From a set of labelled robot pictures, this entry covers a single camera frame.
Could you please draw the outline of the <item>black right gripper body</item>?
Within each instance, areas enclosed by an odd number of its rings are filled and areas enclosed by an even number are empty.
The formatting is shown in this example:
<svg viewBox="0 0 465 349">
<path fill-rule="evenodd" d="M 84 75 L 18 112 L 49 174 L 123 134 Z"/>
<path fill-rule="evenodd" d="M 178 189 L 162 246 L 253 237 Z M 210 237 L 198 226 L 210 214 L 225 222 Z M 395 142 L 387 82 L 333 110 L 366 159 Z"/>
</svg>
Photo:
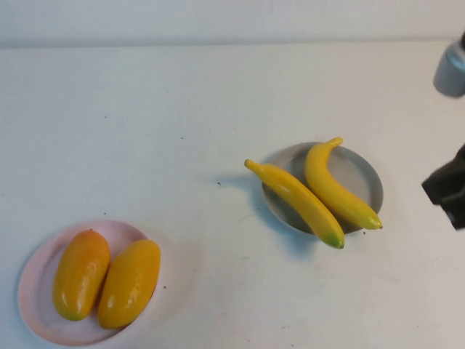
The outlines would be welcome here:
<svg viewBox="0 0 465 349">
<path fill-rule="evenodd" d="M 421 186 L 432 204 L 446 213 L 452 226 L 456 230 L 464 229 L 464 145 Z"/>
</svg>

